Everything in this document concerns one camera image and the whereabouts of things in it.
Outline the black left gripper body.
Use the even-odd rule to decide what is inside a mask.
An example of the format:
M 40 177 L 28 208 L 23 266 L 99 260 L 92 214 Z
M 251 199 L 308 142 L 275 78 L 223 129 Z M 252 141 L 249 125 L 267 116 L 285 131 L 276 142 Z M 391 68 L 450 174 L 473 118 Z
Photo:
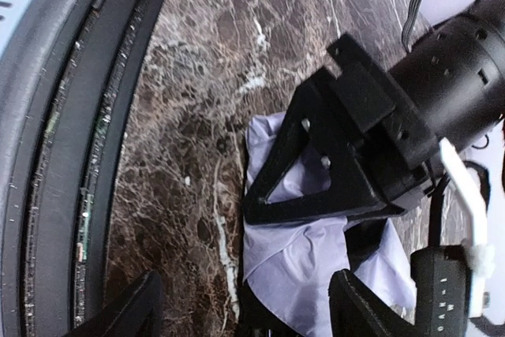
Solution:
M 331 178 L 313 196 L 319 217 L 400 215 L 430 187 L 437 139 L 408 95 L 345 34 L 328 52 L 342 70 L 312 78 L 311 143 Z

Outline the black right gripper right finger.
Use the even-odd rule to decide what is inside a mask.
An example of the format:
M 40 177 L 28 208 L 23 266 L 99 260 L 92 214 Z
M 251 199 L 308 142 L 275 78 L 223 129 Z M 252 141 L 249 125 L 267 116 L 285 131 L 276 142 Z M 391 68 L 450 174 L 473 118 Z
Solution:
M 333 274 L 328 289 L 333 336 L 419 336 L 350 270 Z

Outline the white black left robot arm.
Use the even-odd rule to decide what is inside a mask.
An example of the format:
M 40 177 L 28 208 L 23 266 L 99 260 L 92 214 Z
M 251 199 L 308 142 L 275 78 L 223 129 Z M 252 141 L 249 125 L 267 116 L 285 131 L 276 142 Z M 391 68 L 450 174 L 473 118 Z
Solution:
M 434 190 L 442 139 L 462 151 L 503 116 L 504 0 L 475 0 L 389 70 L 348 34 L 327 51 L 341 74 L 320 68 L 297 86 L 242 202 L 247 223 L 401 215 Z M 307 147 L 320 155 L 329 186 L 273 201 Z

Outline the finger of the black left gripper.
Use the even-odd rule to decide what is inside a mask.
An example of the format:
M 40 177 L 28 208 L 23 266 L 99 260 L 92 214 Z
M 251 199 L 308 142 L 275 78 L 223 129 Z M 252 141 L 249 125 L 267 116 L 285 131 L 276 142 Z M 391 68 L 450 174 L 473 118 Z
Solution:
M 245 221 L 272 225 L 336 216 L 400 215 L 402 167 L 381 122 L 394 101 L 368 73 L 316 72 L 285 113 L 257 115 L 247 131 L 254 172 L 242 201 Z

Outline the lavender folding umbrella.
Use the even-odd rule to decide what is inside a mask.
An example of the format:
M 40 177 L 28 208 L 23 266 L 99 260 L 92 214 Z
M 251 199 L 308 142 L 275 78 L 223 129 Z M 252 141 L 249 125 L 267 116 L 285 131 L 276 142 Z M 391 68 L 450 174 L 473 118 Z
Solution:
M 256 115 L 246 131 L 249 154 L 246 189 L 256 179 L 280 129 L 285 113 Z M 330 185 L 320 156 L 307 147 L 271 199 L 291 200 L 318 193 Z M 413 309 L 416 286 L 392 221 L 379 227 L 378 247 L 358 264 L 356 276 L 386 305 Z M 332 336 L 328 287 L 335 271 L 350 268 L 351 242 L 344 232 L 365 223 L 345 216 L 280 226 L 244 225 L 244 282 L 265 308 L 303 336 Z

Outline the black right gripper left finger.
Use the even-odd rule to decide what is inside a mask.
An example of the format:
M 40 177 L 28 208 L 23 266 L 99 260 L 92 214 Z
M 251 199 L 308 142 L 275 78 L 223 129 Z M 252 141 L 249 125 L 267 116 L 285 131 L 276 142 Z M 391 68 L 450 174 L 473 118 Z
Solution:
M 157 271 L 147 271 L 100 313 L 68 336 L 159 336 L 163 322 L 163 283 Z

